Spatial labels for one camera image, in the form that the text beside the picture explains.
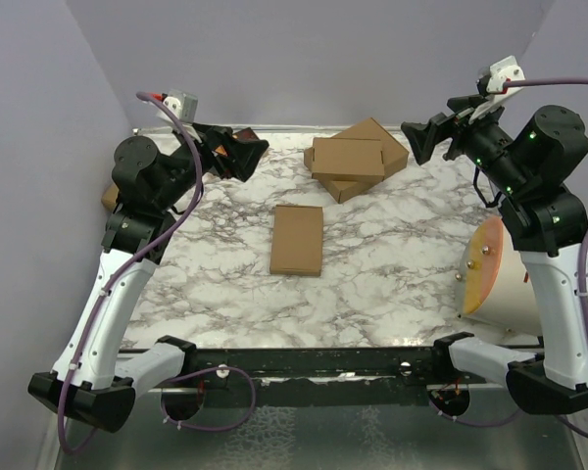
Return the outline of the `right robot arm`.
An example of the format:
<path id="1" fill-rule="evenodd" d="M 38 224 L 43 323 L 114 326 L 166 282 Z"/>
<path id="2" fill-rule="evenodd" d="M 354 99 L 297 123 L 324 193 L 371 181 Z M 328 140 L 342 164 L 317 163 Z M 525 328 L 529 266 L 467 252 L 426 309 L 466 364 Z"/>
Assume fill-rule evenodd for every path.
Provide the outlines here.
<path id="1" fill-rule="evenodd" d="M 447 158 L 468 157 L 499 190 L 499 214 L 532 284 L 542 327 L 541 353 L 518 352 L 470 333 L 438 339 L 430 370 L 440 382 L 464 373 L 507 389 L 534 415 L 569 415 L 588 408 L 588 215 L 565 186 L 588 154 L 579 114 L 539 108 L 517 137 L 499 124 L 501 108 L 484 114 L 478 95 L 455 97 L 446 113 L 401 129 L 416 162 L 427 163 L 442 142 Z"/>

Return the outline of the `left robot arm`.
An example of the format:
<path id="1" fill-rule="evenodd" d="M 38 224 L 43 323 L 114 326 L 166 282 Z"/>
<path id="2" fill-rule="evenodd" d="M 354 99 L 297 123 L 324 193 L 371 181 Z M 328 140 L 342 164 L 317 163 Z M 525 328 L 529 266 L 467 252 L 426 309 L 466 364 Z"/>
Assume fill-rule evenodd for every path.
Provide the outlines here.
<path id="1" fill-rule="evenodd" d="M 195 345 L 171 336 L 118 362 L 128 321 L 178 223 L 173 206 L 198 188 L 205 173 L 247 181 L 270 146 L 249 128 L 194 128 L 194 134 L 174 132 L 177 146 L 171 151 L 151 136 L 135 135 L 114 153 L 112 179 L 119 194 L 92 291 L 60 358 L 28 385 L 34 398 L 63 418 L 115 433 L 146 392 L 168 380 L 186 386 L 196 377 Z"/>

